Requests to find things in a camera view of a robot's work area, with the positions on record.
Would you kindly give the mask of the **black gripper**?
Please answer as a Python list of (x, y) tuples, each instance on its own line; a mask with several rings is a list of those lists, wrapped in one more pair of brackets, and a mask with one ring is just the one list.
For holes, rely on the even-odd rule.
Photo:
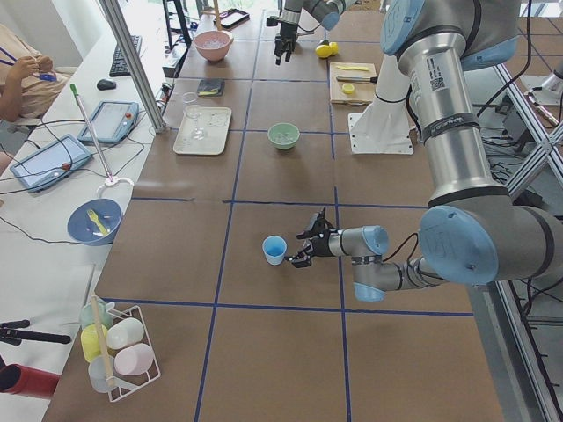
[(280, 31), (274, 39), (275, 64), (281, 65), (282, 56), (285, 56), (285, 62), (290, 61), (290, 57), (295, 50), (298, 23), (282, 20)]
[(311, 266), (311, 257), (331, 257), (333, 253), (330, 250), (330, 238), (331, 231), (324, 230), (308, 240), (309, 246), (303, 247), (293, 255), (286, 255), (284, 260), (295, 268), (305, 268)]

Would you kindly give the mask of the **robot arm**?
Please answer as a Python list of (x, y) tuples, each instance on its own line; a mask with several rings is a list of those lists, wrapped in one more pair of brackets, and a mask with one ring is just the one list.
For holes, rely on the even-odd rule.
[(274, 39), (275, 64), (280, 65), (282, 58), (289, 62), (295, 50), (302, 10), (307, 11), (322, 27), (331, 31), (339, 22), (340, 15), (355, 4), (355, 0), (291, 0), (281, 2), (278, 16), (267, 19), (267, 26), (280, 26)]
[(412, 100), (434, 193), (420, 221), (421, 256), (398, 265), (379, 226), (336, 229), (318, 213), (289, 257), (349, 256), (356, 297), (378, 302), (389, 291), (445, 282), (485, 285), (560, 273), (562, 224), (543, 210), (515, 205), (491, 175), (464, 73), (505, 62), (516, 48), (517, 1), (395, 1), (380, 45), (406, 82), (397, 100)]

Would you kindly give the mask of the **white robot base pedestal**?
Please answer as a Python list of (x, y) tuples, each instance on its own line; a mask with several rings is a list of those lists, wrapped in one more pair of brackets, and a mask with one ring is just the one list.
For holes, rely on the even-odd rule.
[(375, 97), (362, 113), (350, 113), (353, 154), (412, 155), (406, 97), (410, 79), (398, 69), (394, 55), (384, 55)]

